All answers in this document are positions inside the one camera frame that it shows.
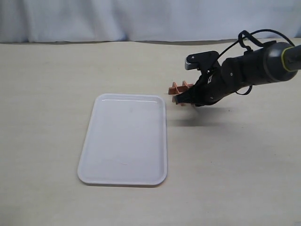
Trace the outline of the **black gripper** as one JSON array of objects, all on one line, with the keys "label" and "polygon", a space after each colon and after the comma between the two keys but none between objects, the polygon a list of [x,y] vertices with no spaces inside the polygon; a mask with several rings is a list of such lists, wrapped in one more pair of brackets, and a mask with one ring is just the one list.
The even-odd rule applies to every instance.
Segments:
[{"label": "black gripper", "polygon": [[245,87],[247,90],[242,96],[248,95],[252,86],[244,82],[238,58],[227,58],[220,69],[196,82],[193,87],[185,87],[183,92],[176,96],[176,102],[195,106],[214,105],[228,95],[238,94],[238,91]]}]

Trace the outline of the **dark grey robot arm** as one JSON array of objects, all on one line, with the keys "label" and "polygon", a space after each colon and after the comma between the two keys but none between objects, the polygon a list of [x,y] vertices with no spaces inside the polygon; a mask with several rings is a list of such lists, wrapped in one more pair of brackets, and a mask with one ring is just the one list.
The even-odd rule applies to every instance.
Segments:
[{"label": "dark grey robot arm", "polygon": [[251,90],[256,85],[289,81],[301,68],[300,46],[286,42],[266,42],[222,64],[218,56],[217,51],[207,51],[186,57],[185,69],[197,69],[201,75],[188,90],[174,96],[176,104],[214,105],[245,87]]}]

